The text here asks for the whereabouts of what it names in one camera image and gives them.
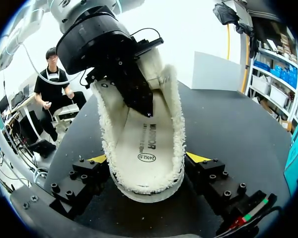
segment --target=shoe insole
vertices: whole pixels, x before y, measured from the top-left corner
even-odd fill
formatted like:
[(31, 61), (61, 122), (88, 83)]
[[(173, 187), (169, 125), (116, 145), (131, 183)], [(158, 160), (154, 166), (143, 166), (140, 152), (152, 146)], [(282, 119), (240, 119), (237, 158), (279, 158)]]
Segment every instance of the shoe insole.
[(116, 146), (117, 166), (126, 184), (150, 187), (173, 169), (173, 127), (160, 91), (153, 92), (153, 117), (129, 109)]

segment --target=black pants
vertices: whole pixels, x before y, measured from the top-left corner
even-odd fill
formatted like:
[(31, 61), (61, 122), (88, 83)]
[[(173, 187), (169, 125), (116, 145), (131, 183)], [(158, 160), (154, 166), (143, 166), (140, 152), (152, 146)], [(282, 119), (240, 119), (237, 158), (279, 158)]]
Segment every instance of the black pants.
[[(82, 92), (74, 92), (74, 97), (72, 100), (74, 104), (77, 104), (80, 110), (86, 103), (85, 96)], [(43, 117), (40, 119), (41, 125), (43, 129), (51, 136), (53, 141), (56, 141), (58, 139), (58, 134), (56, 133), (56, 130), (52, 125), (51, 115), (53, 116), (54, 112), (57, 109), (73, 104), (72, 100), (69, 99), (66, 95), (63, 95), (57, 100), (53, 100), (51, 102), (52, 104), (49, 110), (45, 110), (44, 108), (42, 109)]]

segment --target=yellow cable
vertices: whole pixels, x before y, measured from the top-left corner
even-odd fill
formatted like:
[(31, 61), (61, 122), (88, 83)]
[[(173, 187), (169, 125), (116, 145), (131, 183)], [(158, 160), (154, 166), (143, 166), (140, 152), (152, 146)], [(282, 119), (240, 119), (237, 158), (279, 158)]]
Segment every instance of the yellow cable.
[(229, 26), (228, 25), (226, 25), (226, 26), (227, 26), (227, 56), (226, 56), (226, 59), (229, 60), (229, 47), (230, 47), (230, 45), (229, 45)]
[(249, 61), (249, 46), (248, 46), (248, 36), (246, 35), (246, 65), (245, 65), (244, 79), (243, 79), (242, 90), (241, 90), (242, 93), (244, 93), (244, 91), (245, 91), (248, 61)]

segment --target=yellow tab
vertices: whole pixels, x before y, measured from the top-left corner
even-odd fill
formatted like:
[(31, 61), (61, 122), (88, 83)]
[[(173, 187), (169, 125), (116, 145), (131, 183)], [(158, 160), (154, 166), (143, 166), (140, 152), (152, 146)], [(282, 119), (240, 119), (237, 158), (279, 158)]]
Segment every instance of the yellow tab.
[(198, 155), (195, 155), (195, 154), (192, 154), (189, 152), (186, 152), (186, 153), (195, 163), (211, 160), (211, 159), (208, 159), (208, 158), (205, 158), (202, 156), (198, 156)]
[(88, 159), (88, 161), (95, 161), (95, 162), (98, 162), (98, 163), (103, 163), (105, 160), (106, 160), (105, 155), (101, 155), (101, 156), (97, 156), (97, 157)]

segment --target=black t-shirt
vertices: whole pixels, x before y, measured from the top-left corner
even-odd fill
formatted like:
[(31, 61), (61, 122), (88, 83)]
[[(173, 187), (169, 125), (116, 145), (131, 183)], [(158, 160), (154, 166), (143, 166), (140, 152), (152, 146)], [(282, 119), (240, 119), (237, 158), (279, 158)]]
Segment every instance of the black t-shirt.
[[(57, 71), (53, 73), (58, 73), (60, 71), (60, 78), (58, 82), (65, 82), (68, 80), (66, 77), (65, 71), (57, 67)], [(45, 78), (47, 78), (46, 70), (43, 70), (41, 72), (41, 75)], [(39, 76), (36, 79), (34, 92), (37, 94), (41, 94), (42, 100), (45, 102), (53, 102), (60, 98), (62, 96), (62, 88), (66, 88), (69, 85), (62, 84), (62, 85), (54, 85), (48, 82), (45, 82), (42, 78)]]

